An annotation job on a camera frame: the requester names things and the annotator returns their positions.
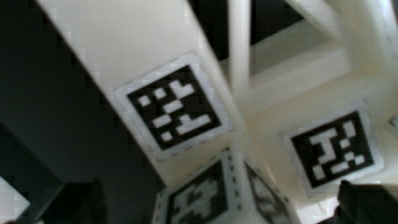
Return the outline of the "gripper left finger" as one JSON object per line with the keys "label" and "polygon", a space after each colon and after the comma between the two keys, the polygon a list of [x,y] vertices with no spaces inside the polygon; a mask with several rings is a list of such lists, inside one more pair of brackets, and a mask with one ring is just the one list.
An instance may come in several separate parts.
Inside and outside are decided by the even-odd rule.
{"label": "gripper left finger", "polygon": [[29,205],[15,224],[106,224],[100,182],[65,183],[40,205]]}

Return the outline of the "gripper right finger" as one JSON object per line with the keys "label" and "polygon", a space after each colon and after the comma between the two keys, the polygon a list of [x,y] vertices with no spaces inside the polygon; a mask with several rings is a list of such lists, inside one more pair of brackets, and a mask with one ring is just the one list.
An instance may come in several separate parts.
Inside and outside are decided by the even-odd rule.
{"label": "gripper right finger", "polygon": [[398,199],[372,184],[340,182],[333,224],[398,224]]}

